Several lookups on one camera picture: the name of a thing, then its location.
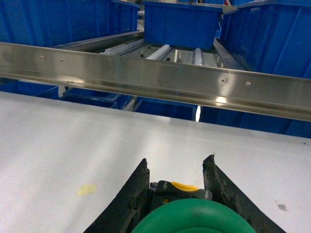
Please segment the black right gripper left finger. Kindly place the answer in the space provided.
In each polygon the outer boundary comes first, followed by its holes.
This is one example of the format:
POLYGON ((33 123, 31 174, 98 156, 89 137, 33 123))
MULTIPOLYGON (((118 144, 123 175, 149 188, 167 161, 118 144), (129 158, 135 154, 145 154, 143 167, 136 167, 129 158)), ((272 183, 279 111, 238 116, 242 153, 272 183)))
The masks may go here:
POLYGON ((150 171, 144 158, 86 233, 130 233, 149 209, 150 171))

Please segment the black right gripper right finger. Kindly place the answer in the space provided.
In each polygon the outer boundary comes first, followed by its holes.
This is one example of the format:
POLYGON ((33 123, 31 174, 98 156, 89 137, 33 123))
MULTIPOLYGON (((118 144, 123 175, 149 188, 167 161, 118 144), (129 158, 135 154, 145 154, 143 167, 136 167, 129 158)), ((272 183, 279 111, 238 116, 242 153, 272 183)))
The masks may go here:
POLYGON ((215 164, 214 155, 203 161, 204 188, 212 200, 239 214, 257 233, 283 233, 280 226, 265 215, 215 164))

